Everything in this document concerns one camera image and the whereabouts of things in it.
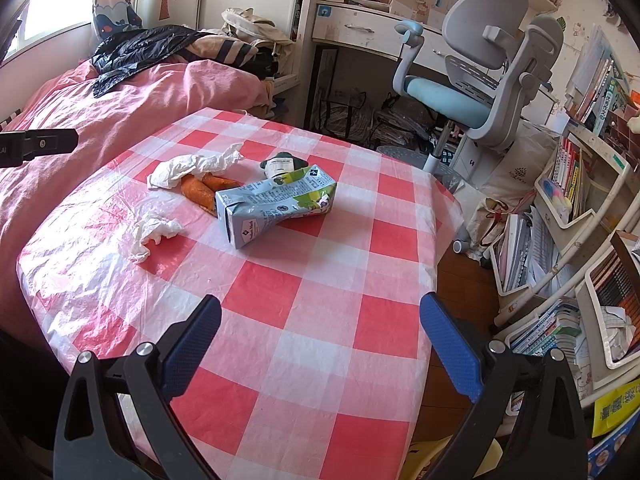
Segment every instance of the table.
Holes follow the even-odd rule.
[[[284,222],[242,248],[178,192],[149,191],[160,161],[246,157],[225,176],[254,182],[258,162],[289,151],[338,181],[325,216]],[[127,259],[147,211],[185,231]],[[157,341],[207,293],[222,325],[172,408],[226,480],[396,478],[411,439],[431,345],[421,295],[462,224],[430,175],[346,142],[204,109],[151,136],[81,184],[22,252],[27,303],[67,370],[80,351],[104,358]],[[130,399],[136,443],[150,452]]]

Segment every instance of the wooden floor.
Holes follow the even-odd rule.
[[[498,314],[498,294],[492,271],[449,248],[438,265],[437,293],[454,316],[468,319],[489,338],[488,327]],[[468,397],[457,393],[438,356],[431,351],[427,385],[413,441],[439,440],[453,434],[469,406]]]

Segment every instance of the bed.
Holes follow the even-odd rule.
[[[0,170],[0,328],[36,348],[47,343],[15,273],[18,254],[49,213],[83,180],[140,140],[202,108],[247,110],[270,101],[257,77],[200,60],[164,62],[94,98],[89,61],[46,82],[7,130],[75,128],[69,155]]]

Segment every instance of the blue seat cushion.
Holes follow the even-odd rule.
[[[491,111],[491,108],[453,88],[421,77],[407,76],[404,91],[437,113],[469,128],[482,126]]]

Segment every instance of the chair armrest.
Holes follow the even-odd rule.
[[[402,43],[409,48],[400,54],[400,63],[394,75],[393,87],[397,94],[407,97],[404,91],[404,80],[424,45],[424,38],[422,37],[424,27],[420,23],[412,22],[412,20],[402,20],[394,28],[398,34],[402,34]]]

